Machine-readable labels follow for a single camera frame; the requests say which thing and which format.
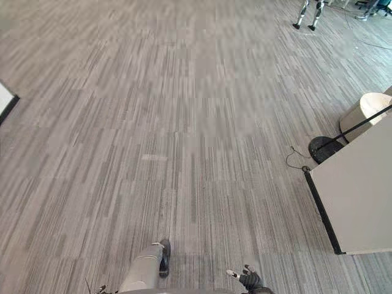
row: black edge trim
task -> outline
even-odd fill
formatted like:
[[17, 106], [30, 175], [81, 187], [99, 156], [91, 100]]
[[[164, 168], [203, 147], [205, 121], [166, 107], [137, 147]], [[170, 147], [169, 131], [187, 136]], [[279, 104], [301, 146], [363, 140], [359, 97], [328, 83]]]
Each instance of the black edge trim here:
[[11, 110], [14, 108], [14, 106], [18, 103], [19, 99], [20, 98], [18, 95], [14, 95], [10, 103], [8, 103], [4, 111], [0, 114], [0, 126], [2, 122], [6, 119], [8, 114], [11, 112]]
[[[342, 127], [341, 127], [341, 122], [339, 122], [339, 132], [340, 132], [340, 133], [343, 133], [343, 132], [342, 132]], [[345, 136], [343, 136], [342, 138], [344, 139], [344, 141], [345, 141], [347, 144], [350, 143], [350, 142], [346, 139]]]
[[333, 251], [335, 252], [335, 254], [345, 254], [345, 252], [341, 251], [341, 247], [339, 245], [339, 242], [337, 241], [335, 232], [332, 229], [332, 225], [331, 225], [330, 219], [328, 218], [328, 215], [326, 214], [324, 205], [323, 205], [323, 203], [321, 201], [319, 193], [317, 192], [316, 186], [314, 185], [314, 182], [313, 182], [311, 174], [309, 173], [309, 170], [305, 170], [304, 171], [304, 175], [305, 175], [307, 184], [309, 185], [309, 188], [310, 188], [310, 190], [312, 192], [314, 201], [316, 202], [317, 209], [318, 209], [318, 211], [319, 211], [319, 213], [321, 215], [321, 219], [323, 221], [325, 230], [326, 230], [326, 232], [328, 234], [328, 237], [330, 238], [330, 241], [331, 241], [331, 244], [332, 244], [332, 247], [333, 247]]

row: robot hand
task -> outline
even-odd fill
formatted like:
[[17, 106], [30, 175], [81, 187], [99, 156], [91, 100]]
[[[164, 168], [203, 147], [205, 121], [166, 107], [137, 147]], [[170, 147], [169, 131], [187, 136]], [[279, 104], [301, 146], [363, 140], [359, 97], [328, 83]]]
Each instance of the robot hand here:
[[262, 279], [256, 273], [253, 266], [244, 265], [243, 274], [241, 275], [237, 274], [236, 272], [230, 269], [226, 270], [226, 273], [229, 276], [239, 280], [239, 282], [243, 284], [245, 289], [248, 291], [248, 294], [254, 294], [254, 293], [273, 294], [273, 292], [269, 288], [263, 287]]

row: white object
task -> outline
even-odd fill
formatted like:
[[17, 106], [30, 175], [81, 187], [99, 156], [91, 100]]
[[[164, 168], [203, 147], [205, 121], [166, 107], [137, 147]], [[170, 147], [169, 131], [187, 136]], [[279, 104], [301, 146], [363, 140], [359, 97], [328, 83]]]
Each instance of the white object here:
[[[382, 93], [367, 93], [363, 95], [362, 98], [352, 108], [350, 108], [344, 116], [340, 118], [339, 124], [341, 131], [345, 132], [346, 130], [351, 129], [356, 124], [364, 121], [367, 118], [370, 118], [372, 115], [383, 110], [385, 107], [391, 104], [392, 96], [389, 95]], [[351, 142], [363, 132], [380, 122], [381, 119], [389, 113], [392, 113], [392, 111], [389, 110], [383, 113], [382, 115], [367, 122], [363, 126], [348, 133], [344, 137], [347, 139], [347, 141]]]
[[237, 274], [235, 271], [232, 271], [231, 269], [227, 269], [226, 274], [229, 275], [230, 277], [234, 277], [235, 279], [239, 280], [240, 275]]
[[341, 251], [392, 251], [392, 116], [310, 174]]
[[13, 94], [0, 83], [0, 114], [6, 109], [12, 98]]

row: humanoid robot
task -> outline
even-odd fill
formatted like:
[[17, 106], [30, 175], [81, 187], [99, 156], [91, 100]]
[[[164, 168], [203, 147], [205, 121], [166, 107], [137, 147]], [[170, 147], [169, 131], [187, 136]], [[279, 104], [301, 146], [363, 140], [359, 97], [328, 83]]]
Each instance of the humanoid robot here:
[[[294, 28], [300, 29], [302, 19], [305, 16], [305, 12], [306, 12], [306, 9], [307, 9], [308, 6], [309, 6], [309, 0], [304, 0], [303, 6], [302, 6], [302, 8], [300, 10], [300, 15], [298, 16], [298, 19], [297, 19], [296, 23], [293, 24]], [[314, 14], [313, 24], [311, 26], [308, 26], [309, 29], [311, 29], [312, 31], [314, 31], [316, 29], [316, 24], [319, 21], [319, 18], [320, 18], [320, 15], [321, 15], [321, 11], [323, 10], [323, 7], [324, 7], [324, 0], [317, 0], [316, 12]]]
[[[233, 294], [228, 290], [207, 291], [185, 289], [158, 289], [158, 276], [165, 278], [169, 275], [169, 261], [171, 245], [168, 239], [145, 248], [140, 255], [131, 263], [127, 277], [122, 282], [118, 291], [108, 293], [106, 285], [101, 286], [96, 294]], [[274, 294], [270, 288], [263, 286], [261, 277], [255, 268], [244, 265], [243, 274], [228, 269], [226, 273], [244, 285], [247, 294]], [[90, 286], [86, 280], [89, 294]]]

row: black pole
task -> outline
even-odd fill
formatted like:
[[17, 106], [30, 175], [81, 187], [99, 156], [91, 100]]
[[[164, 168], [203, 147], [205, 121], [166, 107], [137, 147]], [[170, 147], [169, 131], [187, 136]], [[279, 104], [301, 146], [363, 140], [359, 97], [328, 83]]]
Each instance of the black pole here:
[[363, 126], [364, 124], [368, 123], [369, 121], [371, 121], [372, 119], [378, 117], [379, 115], [382, 115], [384, 112], [388, 111], [389, 109], [392, 108], [392, 104], [385, 107], [383, 110], [380, 110], [379, 112], [377, 112], [376, 114], [372, 115], [370, 118], [365, 119], [364, 121], [360, 122], [359, 124], [356, 124], [355, 126], [353, 126], [351, 129], [346, 130], [345, 132], [341, 133], [340, 135], [332, 138], [330, 141], [326, 142], [325, 144], [321, 145], [320, 147], [318, 147], [314, 152], [320, 150], [321, 148], [325, 147], [326, 145], [330, 144], [331, 142], [336, 141], [337, 139], [343, 137], [344, 135], [348, 134], [349, 132], [352, 132], [353, 130]]
[[320, 213], [321, 220], [323, 221], [325, 230], [326, 230], [326, 232], [328, 234], [328, 237], [330, 238], [333, 251], [335, 252], [335, 254], [345, 254], [345, 252], [342, 252], [342, 249], [341, 249], [341, 247], [339, 245], [339, 242], [337, 241], [337, 238], [336, 238], [335, 232], [334, 232], [334, 230], [332, 228], [330, 219], [328, 218], [328, 215], [327, 215], [327, 213], [325, 211], [323, 202], [322, 202], [322, 200], [321, 200], [321, 198], [319, 196], [319, 192], [317, 192], [317, 189], [316, 189], [316, 186], [315, 186], [315, 184], [313, 182], [312, 176], [309, 173], [310, 170], [311, 169], [308, 166], [303, 166], [302, 167], [302, 171], [304, 172], [307, 184], [309, 185], [309, 188], [310, 188], [310, 190], [312, 192], [312, 196], [313, 196], [314, 201], [316, 203], [318, 212]]

